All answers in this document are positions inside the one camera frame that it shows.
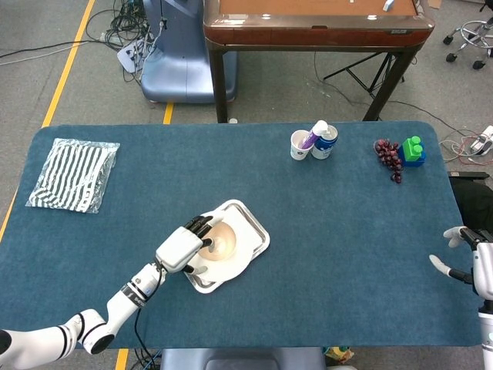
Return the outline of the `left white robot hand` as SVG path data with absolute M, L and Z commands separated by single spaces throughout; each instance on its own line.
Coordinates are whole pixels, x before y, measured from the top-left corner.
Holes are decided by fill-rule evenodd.
M 195 267 L 190 267 L 191 259 L 205 247 L 212 247 L 213 240 L 203 237 L 212 229 L 210 222 L 213 215 L 194 217 L 184 226 L 178 227 L 157 248 L 155 262 L 166 273 L 185 271 L 192 274 Z

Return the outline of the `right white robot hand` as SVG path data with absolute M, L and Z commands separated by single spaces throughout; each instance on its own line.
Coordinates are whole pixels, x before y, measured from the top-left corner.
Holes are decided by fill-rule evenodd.
M 446 230 L 443 236 L 448 239 L 450 248 L 466 242 L 472 252 L 471 273 L 447 266 L 434 254 L 428 256 L 433 266 L 442 274 L 470 284 L 475 293 L 486 301 L 492 300 L 492 236 L 485 230 L 472 230 L 466 226 Z

